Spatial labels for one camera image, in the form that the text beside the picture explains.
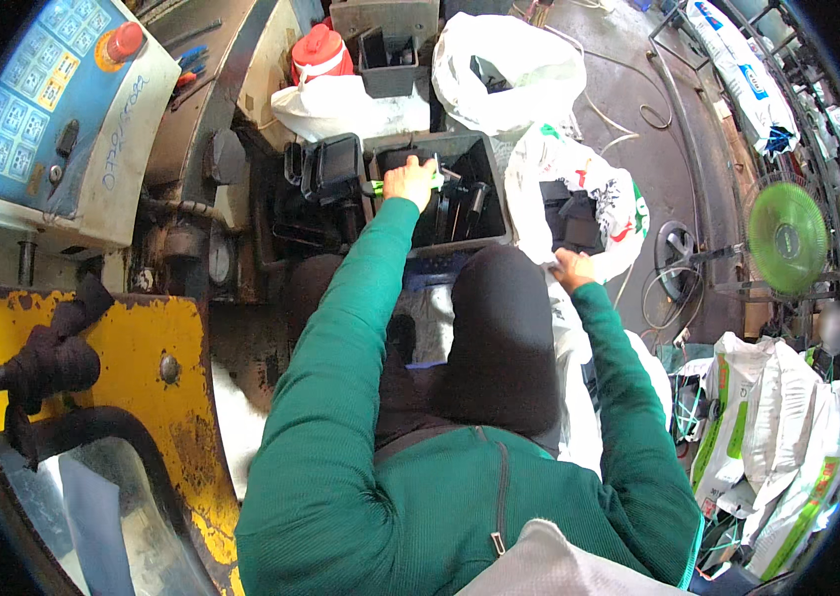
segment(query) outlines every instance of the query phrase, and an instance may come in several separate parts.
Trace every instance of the metal bolt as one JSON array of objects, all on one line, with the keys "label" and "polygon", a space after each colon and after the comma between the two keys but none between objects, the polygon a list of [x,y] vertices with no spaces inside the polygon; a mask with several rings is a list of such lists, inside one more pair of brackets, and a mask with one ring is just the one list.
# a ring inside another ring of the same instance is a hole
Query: metal bolt
[{"label": "metal bolt", "polygon": [[162,353],[161,364],[158,365],[158,373],[161,375],[161,380],[169,385],[175,384],[178,377],[181,375],[181,365],[171,354]]},{"label": "metal bolt", "polygon": [[58,184],[59,180],[62,179],[62,168],[58,166],[52,166],[49,168],[49,182],[52,184]]}]

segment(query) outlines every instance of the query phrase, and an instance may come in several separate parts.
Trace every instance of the button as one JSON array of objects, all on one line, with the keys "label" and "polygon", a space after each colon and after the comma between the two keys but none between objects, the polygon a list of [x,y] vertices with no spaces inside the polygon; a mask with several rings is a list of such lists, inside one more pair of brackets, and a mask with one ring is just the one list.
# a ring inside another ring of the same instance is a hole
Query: button
[{"label": "button", "polygon": [[141,42],[145,39],[145,34],[141,30],[138,23],[129,21],[122,23],[118,29],[109,37],[109,42],[105,46],[105,50],[109,54],[109,58],[113,62],[124,62],[135,52],[141,48]]}]

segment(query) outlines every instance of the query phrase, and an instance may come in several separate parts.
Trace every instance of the white plastic bag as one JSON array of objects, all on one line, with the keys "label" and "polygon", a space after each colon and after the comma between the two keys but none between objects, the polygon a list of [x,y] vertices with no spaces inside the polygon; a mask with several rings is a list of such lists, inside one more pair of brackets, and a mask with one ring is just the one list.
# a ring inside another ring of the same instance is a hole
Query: white plastic bag
[{"label": "white plastic bag", "polygon": [[[686,14],[728,92],[753,127],[749,136],[755,150],[762,155],[794,150],[800,137],[794,113],[741,31],[710,2],[688,0]],[[784,130],[786,142],[771,139],[774,127]]]},{"label": "white plastic bag", "polygon": [[820,376],[784,342],[764,365],[748,397],[741,458],[755,490],[754,510],[784,492],[804,461],[811,436],[815,387]]},{"label": "white plastic bag", "polygon": [[[474,56],[512,89],[488,93],[470,68]],[[586,88],[586,67],[569,42],[514,16],[458,12],[433,51],[433,88],[447,113],[493,137],[571,112]]]},{"label": "white plastic bag", "polygon": [[304,139],[354,133],[361,139],[429,130],[429,104],[413,95],[374,99],[353,74],[318,76],[271,95],[271,111]]},{"label": "white plastic bag", "polygon": [[536,264],[554,264],[540,182],[562,180],[569,192],[595,199],[605,251],[593,255],[595,279],[605,283],[638,258],[649,231],[645,199],[627,170],[613,168],[594,150],[537,122],[519,139],[506,169],[506,201],[516,246]]},{"label": "white plastic bag", "polygon": [[718,498],[744,474],[741,446],[748,395],[778,341],[764,338],[759,343],[745,343],[729,331],[714,344],[715,360],[702,380],[702,389],[708,399],[717,400],[718,417],[706,423],[691,465],[691,490],[705,517],[712,516]]},{"label": "white plastic bag", "polygon": [[807,544],[839,486],[840,381],[835,381],[817,386],[804,463],[761,529],[748,571],[766,582],[786,570]]}]

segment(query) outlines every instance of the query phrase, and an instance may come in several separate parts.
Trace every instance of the person's right arm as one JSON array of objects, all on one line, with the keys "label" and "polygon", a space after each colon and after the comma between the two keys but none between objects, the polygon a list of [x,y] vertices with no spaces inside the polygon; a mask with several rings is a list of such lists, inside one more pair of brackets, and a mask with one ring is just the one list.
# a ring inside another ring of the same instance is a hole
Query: person's right arm
[{"label": "person's right arm", "polygon": [[656,579],[687,588],[704,524],[661,402],[605,288],[593,280],[588,256],[562,249],[556,256],[562,265],[553,273],[572,297],[593,346],[604,505],[637,560]]}]

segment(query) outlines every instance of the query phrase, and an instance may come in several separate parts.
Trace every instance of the person's left arm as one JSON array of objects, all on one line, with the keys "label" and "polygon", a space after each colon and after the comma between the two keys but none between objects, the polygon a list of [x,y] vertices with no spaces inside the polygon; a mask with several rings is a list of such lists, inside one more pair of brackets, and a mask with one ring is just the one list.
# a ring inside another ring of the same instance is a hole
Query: person's left arm
[{"label": "person's left arm", "polygon": [[248,593],[381,590],[394,528],[373,470],[383,343],[419,217],[385,201],[307,321],[235,531]]}]

